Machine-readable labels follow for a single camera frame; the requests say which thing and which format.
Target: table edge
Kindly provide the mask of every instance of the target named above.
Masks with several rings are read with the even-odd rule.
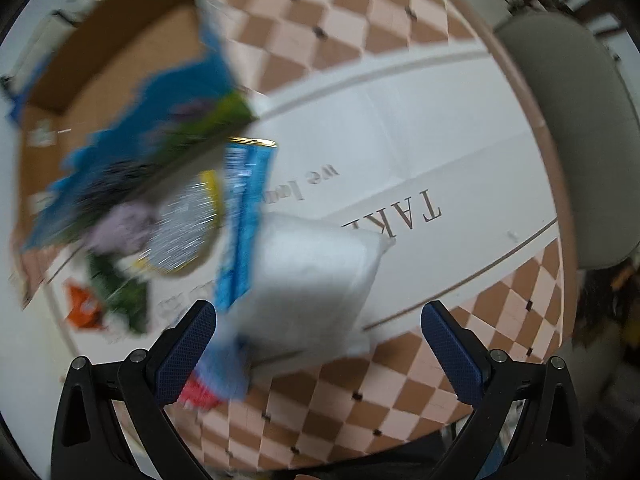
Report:
[[[540,156],[545,166],[551,187],[551,195],[558,215],[558,229],[562,247],[562,274],[564,279],[564,309],[562,313],[562,342],[571,337],[574,331],[577,309],[577,253],[575,247],[574,217],[567,191],[564,173],[560,165],[558,150],[551,137],[546,121],[538,103],[524,76],[509,56],[507,50],[494,35],[489,25],[465,0],[449,0],[478,34],[504,73],[513,89],[524,115],[529,121],[536,139]]]

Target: white fabric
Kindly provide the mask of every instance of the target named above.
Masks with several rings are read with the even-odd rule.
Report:
[[[362,348],[354,322],[389,245],[364,229],[265,214],[251,288],[229,310],[230,322],[259,353]]]

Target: orange object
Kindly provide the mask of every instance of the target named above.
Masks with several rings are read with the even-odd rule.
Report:
[[[102,328],[102,307],[94,295],[69,280],[66,280],[65,287],[71,304],[66,320],[76,328]]]

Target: chair backrest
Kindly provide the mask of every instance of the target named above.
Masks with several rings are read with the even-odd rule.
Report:
[[[590,31],[555,12],[516,16],[496,34],[556,142],[578,266],[619,263],[640,241],[640,126],[613,59]]]

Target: blue gripper pad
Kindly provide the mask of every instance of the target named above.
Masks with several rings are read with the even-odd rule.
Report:
[[[422,308],[422,335],[436,355],[458,400],[478,407],[482,400],[482,373],[453,330],[431,304]]]
[[[184,330],[156,371],[154,397],[159,406],[172,404],[178,400],[184,384],[195,368],[215,329],[216,311],[212,304],[207,302]]]

